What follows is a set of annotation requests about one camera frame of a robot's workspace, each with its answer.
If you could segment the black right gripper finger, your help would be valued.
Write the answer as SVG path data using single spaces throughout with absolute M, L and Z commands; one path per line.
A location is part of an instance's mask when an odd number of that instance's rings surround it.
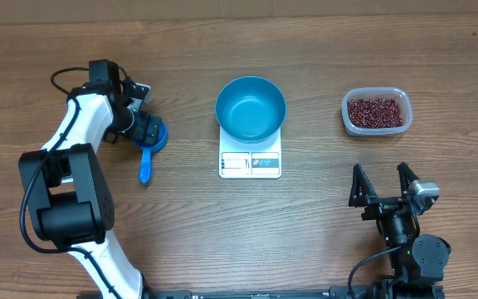
M 376 204 L 378 195 L 361 164 L 353 167 L 349 207 L 366 207 Z
M 414 180 L 419 180 L 419 177 L 414 174 L 406 162 L 399 164 L 397 170 L 399 174 L 401 193 L 405 194 L 408 191 L 410 184 Z

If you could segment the blue plastic measuring scoop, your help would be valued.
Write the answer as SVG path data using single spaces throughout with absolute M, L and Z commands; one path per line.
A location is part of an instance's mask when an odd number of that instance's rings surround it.
M 153 115 L 147 130 L 150 133 L 149 142 L 135 141 L 134 144 L 142 150 L 139 166 L 139 180 L 147 184 L 152 178 L 153 155 L 162 150 L 168 141 L 168 129 L 161 117 Z

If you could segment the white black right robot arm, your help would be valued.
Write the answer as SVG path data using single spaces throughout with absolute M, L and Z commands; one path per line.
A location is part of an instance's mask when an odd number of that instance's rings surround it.
M 346 295 L 351 298 L 443 298 L 444 268 L 451 245 L 438 236 L 423 234 L 418 217 L 440 196 L 431 180 L 420 179 L 402 162 L 397 166 L 400 192 L 397 197 L 379 196 L 361 164 L 353 168 L 349 206 L 362 208 L 363 221 L 374 221 L 386 249 L 360 261 L 350 271 Z M 353 284 L 355 273 L 365 264 L 387 257 L 392 274 L 368 287 Z

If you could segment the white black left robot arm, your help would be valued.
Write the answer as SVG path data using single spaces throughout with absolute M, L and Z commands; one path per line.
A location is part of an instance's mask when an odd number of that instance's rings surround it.
M 113 231 L 115 206 L 96 153 L 108 135 L 133 141 L 142 151 L 139 180 L 146 184 L 168 129 L 161 117 L 141 109 L 150 86 L 133 81 L 123 67 L 103 59 L 84 70 L 88 81 L 64 92 L 67 112 L 56 133 L 19 159 L 21 235 L 36 252 L 74 257 L 100 298 L 152 298 Z

